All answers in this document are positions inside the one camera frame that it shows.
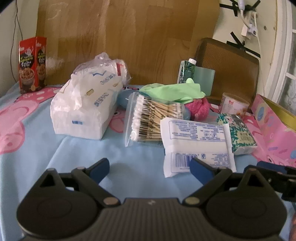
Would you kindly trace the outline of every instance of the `light blue tablecloth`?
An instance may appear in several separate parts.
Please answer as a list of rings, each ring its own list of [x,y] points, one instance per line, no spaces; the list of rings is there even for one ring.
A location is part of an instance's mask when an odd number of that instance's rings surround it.
[[[19,96],[15,85],[9,94],[0,98],[0,110]],[[164,178],[162,146],[136,144],[124,147],[123,135],[108,128],[101,141],[56,135],[49,107],[51,99],[41,103],[25,120],[25,141],[15,152],[0,155],[0,240],[16,241],[21,230],[16,210],[34,182],[49,167],[58,172],[70,172],[78,166],[88,167],[103,157],[110,161],[110,173],[100,185],[118,197],[165,198],[182,201],[201,183],[190,173]],[[252,156],[236,157],[238,172],[256,164]],[[294,208],[286,203],[289,217],[281,232],[288,239]]]

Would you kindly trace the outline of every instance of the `pink box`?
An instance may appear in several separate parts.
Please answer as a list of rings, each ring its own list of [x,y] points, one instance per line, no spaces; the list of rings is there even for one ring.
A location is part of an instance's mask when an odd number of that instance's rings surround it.
[[[260,159],[296,167],[296,117],[259,94],[251,110],[260,129],[260,133],[252,131],[252,134],[260,135],[255,139],[261,139],[261,143],[257,144],[266,153],[266,158],[261,156]]]

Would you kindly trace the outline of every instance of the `wooden wall panel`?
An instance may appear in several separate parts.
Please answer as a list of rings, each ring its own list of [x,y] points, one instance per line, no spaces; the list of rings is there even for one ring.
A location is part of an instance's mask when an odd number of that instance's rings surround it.
[[[126,61],[132,84],[176,83],[180,61],[212,37],[219,0],[40,0],[48,84],[105,51]]]

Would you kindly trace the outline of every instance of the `small green box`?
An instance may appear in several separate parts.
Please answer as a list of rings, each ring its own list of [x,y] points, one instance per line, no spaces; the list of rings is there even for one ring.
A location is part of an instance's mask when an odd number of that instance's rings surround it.
[[[229,124],[234,155],[251,154],[257,148],[252,134],[238,115],[220,114],[217,123]]]

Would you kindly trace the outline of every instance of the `white package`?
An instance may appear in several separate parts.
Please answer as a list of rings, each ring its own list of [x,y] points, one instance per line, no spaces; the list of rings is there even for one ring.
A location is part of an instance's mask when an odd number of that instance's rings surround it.
[[[165,148],[165,177],[189,172],[193,157],[212,167],[228,167],[236,172],[229,125],[211,125],[189,120],[164,118],[160,132]]]
[[[55,133],[101,139],[116,110],[122,80],[100,66],[72,74],[50,105]]]

